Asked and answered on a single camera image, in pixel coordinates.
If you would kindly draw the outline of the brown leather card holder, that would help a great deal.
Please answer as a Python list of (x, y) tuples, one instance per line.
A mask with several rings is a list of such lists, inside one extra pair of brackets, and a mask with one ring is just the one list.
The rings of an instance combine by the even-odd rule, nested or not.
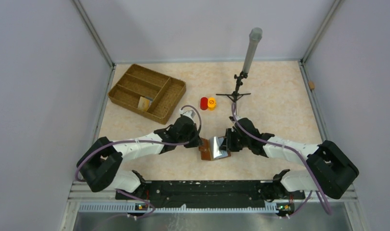
[(201, 160), (215, 161), (231, 157), (231, 153), (226, 150), (221, 150), (220, 146), (226, 141), (224, 136), (212, 137), (210, 139), (201, 138), (203, 144), (198, 147), (201, 155)]

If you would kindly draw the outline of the gold card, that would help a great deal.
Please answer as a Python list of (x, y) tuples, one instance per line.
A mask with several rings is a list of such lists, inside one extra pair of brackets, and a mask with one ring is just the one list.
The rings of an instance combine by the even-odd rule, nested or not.
[(140, 97), (138, 102), (138, 110), (146, 112), (152, 104), (152, 100), (148, 97)]

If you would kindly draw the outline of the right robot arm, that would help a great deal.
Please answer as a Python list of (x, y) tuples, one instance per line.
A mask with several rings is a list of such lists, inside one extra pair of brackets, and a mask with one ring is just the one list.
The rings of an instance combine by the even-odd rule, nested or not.
[(304, 167), (285, 170), (274, 180), (273, 192), (287, 198), (294, 191), (317, 191), (320, 195), (340, 199), (359, 176), (357, 166), (332, 141), (321, 144), (299, 143), (271, 133), (261, 133), (251, 120), (231, 116), (233, 127), (226, 130), (226, 148), (239, 152), (244, 148), (266, 158), (284, 159)]

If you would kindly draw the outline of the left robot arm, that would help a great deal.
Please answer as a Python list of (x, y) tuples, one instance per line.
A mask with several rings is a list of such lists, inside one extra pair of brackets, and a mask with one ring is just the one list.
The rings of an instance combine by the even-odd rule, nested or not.
[(181, 110), (173, 124), (145, 136), (124, 141), (99, 138), (77, 162), (76, 180), (86, 182), (94, 193), (114, 189), (123, 190), (134, 199), (143, 197), (145, 186), (141, 177), (132, 170), (122, 170), (121, 165), (144, 156), (170, 152), (178, 146), (201, 146), (201, 124), (195, 121), (199, 116), (194, 108)]

